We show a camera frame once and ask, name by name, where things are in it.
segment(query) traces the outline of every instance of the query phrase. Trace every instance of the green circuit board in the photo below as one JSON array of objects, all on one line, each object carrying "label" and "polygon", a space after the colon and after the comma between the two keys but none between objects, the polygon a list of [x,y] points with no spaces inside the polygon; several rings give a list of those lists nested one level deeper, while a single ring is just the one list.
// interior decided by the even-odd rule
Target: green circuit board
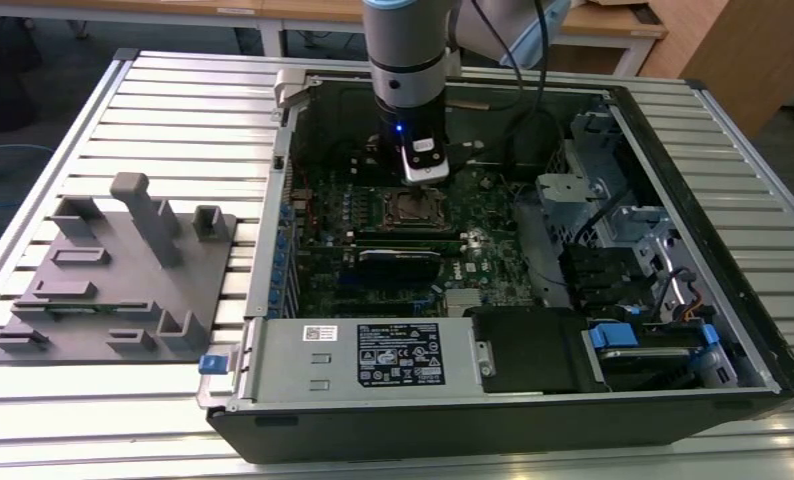
[{"label": "green circuit board", "polygon": [[[453,289],[478,289],[487,305],[535,304],[513,213],[518,186],[499,174],[469,167],[449,184],[422,190],[350,183],[335,172],[304,176],[302,317],[446,316]],[[387,278],[354,284],[346,272],[365,251],[434,252],[437,277],[395,287]]]}]

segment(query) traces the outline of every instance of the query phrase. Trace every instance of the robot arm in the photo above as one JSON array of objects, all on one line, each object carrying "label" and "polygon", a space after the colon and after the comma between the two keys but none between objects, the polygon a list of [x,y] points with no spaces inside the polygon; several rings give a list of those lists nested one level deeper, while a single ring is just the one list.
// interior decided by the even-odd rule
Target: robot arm
[{"label": "robot arm", "polygon": [[446,157],[447,16],[458,0],[365,0],[379,105],[379,153],[406,183],[450,175]]},{"label": "robot arm", "polygon": [[[481,0],[517,62],[533,67],[542,40],[534,0]],[[559,31],[570,0],[543,0],[549,34]],[[379,106],[379,153],[409,185],[446,180],[447,33],[465,48],[509,59],[473,0],[365,0],[365,33]]]}]

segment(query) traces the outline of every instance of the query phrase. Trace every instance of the gray plastic base plate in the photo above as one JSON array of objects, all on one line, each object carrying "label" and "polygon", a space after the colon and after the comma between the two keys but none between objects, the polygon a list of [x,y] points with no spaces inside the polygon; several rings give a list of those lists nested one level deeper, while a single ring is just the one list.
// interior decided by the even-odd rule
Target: gray plastic base plate
[{"label": "gray plastic base plate", "polygon": [[[180,339],[163,341],[158,336],[159,320],[123,318],[116,313],[68,313],[55,318],[39,318],[31,321],[11,319],[3,332],[36,330],[48,342],[43,348],[0,348],[0,361],[31,362],[32,364],[68,362],[96,363],[151,363],[198,361],[210,345],[212,322],[219,304],[224,272],[230,259],[232,241],[199,242],[192,227],[192,214],[179,214],[179,233],[174,238],[183,256],[179,266],[163,269],[156,256],[139,235],[130,213],[104,213],[104,218],[90,220],[94,239],[71,239],[59,234],[47,258],[43,261],[30,291],[23,301],[42,300],[39,293],[42,282],[47,285],[56,282],[90,281],[96,287],[92,298],[50,298],[54,302],[116,304],[120,302],[155,302],[183,325],[191,311],[203,327],[202,339],[196,339],[192,349],[180,348]],[[236,217],[224,215],[224,222],[234,238]],[[108,253],[108,263],[72,263],[63,266],[54,262],[62,250],[84,247],[103,247]],[[144,330],[151,338],[144,343],[151,348],[140,348],[135,338],[132,344],[110,345],[110,339],[120,335],[120,329]]]}]

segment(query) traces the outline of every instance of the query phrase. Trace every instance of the wooden table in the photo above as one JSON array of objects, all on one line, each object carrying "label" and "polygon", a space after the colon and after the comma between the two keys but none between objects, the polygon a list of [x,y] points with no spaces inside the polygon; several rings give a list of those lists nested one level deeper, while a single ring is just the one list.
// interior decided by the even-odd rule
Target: wooden table
[{"label": "wooden table", "polygon": [[[288,30],[362,33],[362,0],[0,0],[0,15],[151,24],[256,28],[266,55],[286,56]],[[627,7],[583,5],[569,14],[558,45],[619,49],[617,75],[639,73],[662,25],[639,22]]]}]

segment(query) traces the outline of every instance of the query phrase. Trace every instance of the motherboard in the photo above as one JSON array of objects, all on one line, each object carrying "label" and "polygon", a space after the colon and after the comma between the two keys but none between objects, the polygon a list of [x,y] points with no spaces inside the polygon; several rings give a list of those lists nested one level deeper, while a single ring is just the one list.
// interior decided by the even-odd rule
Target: motherboard
[{"label": "motherboard", "polygon": [[349,170],[296,172],[299,316],[446,317],[535,304],[517,187],[497,172],[469,166],[445,184],[406,187]]}]

